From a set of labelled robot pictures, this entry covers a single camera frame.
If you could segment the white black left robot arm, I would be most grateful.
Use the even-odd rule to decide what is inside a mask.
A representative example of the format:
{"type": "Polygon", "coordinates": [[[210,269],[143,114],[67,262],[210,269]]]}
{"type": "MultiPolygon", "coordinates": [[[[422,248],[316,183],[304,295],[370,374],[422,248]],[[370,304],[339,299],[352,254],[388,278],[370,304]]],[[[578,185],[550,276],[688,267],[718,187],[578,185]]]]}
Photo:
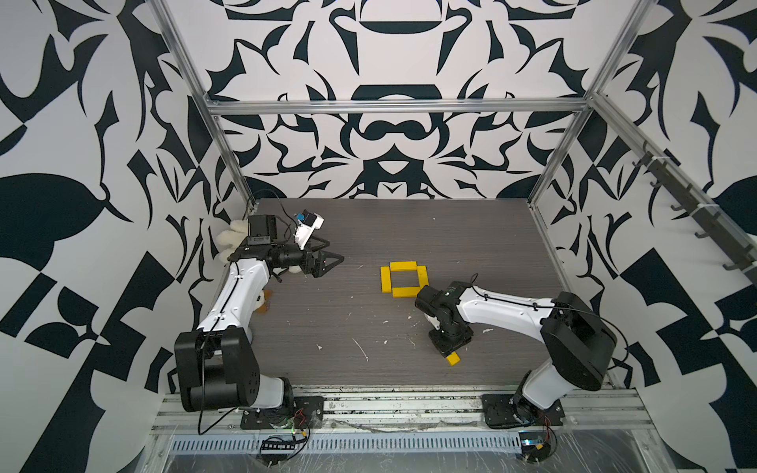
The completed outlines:
{"type": "Polygon", "coordinates": [[[319,278],[344,261],[313,233],[323,217],[303,211],[292,238],[278,240],[273,215],[248,218],[248,233],[229,255],[227,276],[207,317],[175,341],[181,403],[187,412],[242,408],[294,413],[291,382],[260,372],[252,351],[250,320],[279,270],[298,267],[319,278]]]}

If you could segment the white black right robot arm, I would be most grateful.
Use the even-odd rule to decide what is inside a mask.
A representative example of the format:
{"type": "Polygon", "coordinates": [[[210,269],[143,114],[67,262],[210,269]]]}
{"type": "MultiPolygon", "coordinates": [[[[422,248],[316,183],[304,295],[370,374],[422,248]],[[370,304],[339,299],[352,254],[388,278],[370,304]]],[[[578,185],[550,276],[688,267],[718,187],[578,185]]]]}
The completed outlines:
{"type": "Polygon", "coordinates": [[[423,287],[415,307],[433,326],[429,338],[446,358],[472,341],[473,324],[520,333],[545,346],[548,359],[524,376],[506,403],[506,422],[515,426],[535,422],[574,390],[600,390],[617,346],[609,321],[570,292],[532,299],[455,281],[443,290],[423,287]]]}

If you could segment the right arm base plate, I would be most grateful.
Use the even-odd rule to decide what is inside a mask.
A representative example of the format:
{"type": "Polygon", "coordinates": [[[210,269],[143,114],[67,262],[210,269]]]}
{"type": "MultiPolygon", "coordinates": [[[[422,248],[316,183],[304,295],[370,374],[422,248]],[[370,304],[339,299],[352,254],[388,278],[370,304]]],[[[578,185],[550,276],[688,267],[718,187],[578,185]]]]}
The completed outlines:
{"type": "Polygon", "coordinates": [[[548,410],[540,410],[524,399],[514,402],[515,397],[514,394],[481,396],[483,418],[488,428],[506,430],[563,425],[564,410],[560,401],[556,401],[548,410]]]}

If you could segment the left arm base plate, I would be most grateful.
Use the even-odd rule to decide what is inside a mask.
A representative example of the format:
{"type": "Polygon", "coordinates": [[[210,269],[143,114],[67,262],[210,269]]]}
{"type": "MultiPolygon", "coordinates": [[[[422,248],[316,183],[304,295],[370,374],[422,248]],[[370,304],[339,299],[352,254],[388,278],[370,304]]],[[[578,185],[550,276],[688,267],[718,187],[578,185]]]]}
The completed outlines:
{"type": "Polygon", "coordinates": [[[325,398],[296,396],[276,409],[248,409],[242,414],[242,430],[303,430],[323,420],[325,398]]]}

